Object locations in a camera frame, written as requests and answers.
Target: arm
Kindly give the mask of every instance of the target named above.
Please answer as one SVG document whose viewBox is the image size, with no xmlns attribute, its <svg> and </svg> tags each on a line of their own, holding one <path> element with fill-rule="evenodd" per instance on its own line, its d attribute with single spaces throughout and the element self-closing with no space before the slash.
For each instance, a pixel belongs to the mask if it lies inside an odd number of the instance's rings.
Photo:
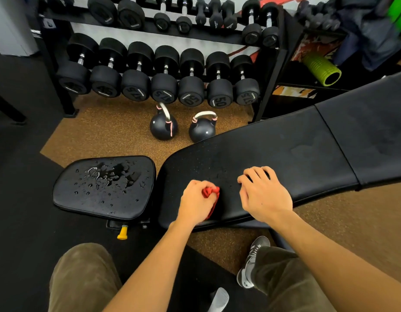
<svg viewBox="0 0 401 312">
<path fill-rule="evenodd" d="M 303 221 L 270 167 L 246 169 L 238 182 L 242 207 L 287 240 L 337 311 L 401 311 L 401 283 Z"/>
<path fill-rule="evenodd" d="M 212 209 L 216 194 L 203 198 L 202 189 L 213 183 L 193 180 L 183 192 L 176 221 L 115 295 L 103 312 L 165 312 L 177 268 L 189 235 Z"/>
</svg>

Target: yellow adjustment knob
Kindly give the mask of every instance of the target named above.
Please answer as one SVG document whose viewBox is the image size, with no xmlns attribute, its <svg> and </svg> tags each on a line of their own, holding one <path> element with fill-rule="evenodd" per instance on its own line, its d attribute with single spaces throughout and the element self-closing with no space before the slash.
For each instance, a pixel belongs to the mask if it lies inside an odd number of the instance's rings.
<svg viewBox="0 0 401 312">
<path fill-rule="evenodd" d="M 127 231 L 128 231 L 128 226 L 127 225 L 123 225 L 123 227 L 121 228 L 120 234 L 117 236 L 117 239 L 126 240 L 128 238 Z"/>
</svg>

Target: brown rubber flooring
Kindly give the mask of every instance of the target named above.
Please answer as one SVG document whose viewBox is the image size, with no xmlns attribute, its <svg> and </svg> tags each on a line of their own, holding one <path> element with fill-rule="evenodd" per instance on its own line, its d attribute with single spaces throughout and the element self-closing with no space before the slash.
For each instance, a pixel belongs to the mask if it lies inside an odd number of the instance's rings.
<svg viewBox="0 0 401 312">
<path fill-rule="evenodd" d="M 76 100 L 80 109 L 75 119 L 63 119 L 41 153 L 59 165 L 91 157 L 146 155 L 157 170 L 168 156 L 192 144 L 188 128 L 192 116 L 212 110 L 207 103 L 188 108 L 176 102 L 170 112 L 179 123 L 171 141 L 158 141 L 148 125 L 155 114 L 155 102 L 132 102 L 123 96 L 105 99 L 91 93 Z M 215 110 L 217 133 L 251 120 L 248 107 L 232 104 Z M 342 246 L 401 281 L 401 183 L 361 192 L 330 196 L 303 205 L 295 211 L 308 223 Z M 189 246 L 236 273 L 255 237 L 267 230 L 219 228 L 193 233 Z"/>
</svg>

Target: person's left hand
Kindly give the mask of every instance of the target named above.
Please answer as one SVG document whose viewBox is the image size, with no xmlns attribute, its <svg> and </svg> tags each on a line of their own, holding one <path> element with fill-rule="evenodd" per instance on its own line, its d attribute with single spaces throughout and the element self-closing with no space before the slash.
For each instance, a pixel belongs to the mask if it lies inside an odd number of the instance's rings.
<svg viewBox="0 0 401 312">
<path fill-rule="evenodd" d="M 216 188 L 213 183 L 207 180 L 203 182 L 199 180 L 190 181 L 183 191 L 176 222 L 189 225 L 193 229 L 195 225 L 206 219 L 216 200 L 216 194 L 212 193 L 208 198 L 203 198 L 202 189 L 205 187 Z"/>
</svg>

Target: weight bench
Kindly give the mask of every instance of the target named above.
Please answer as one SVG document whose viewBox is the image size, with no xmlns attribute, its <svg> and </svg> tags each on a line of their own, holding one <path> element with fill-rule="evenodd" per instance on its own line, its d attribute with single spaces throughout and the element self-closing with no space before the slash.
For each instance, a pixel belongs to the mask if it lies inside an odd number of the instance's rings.
<svg viewBox="0 0 401 312">
<path fill-rule="evenodd" d="M 111 220 L 150 218 L 166 229 L 176 219 L 189 181 L 206 179 L 221 194 L 211 218 L 196 230 L 260 227 L 264 224 L 241 206 L 237 177 L 247 167 L 265 165 L 276 171 L 294 206 L 401 181 L 401 73 L 181 149 L 165 161 L 156 180 L 154 163 L 147 157 L 79 160 L 56 181 L 53 202 L 64 210 Z M 79 183 L 79 178 L 86 182 L 86 175 L 93 177 L 92 195 L 88 183 Z"/>
</svg>

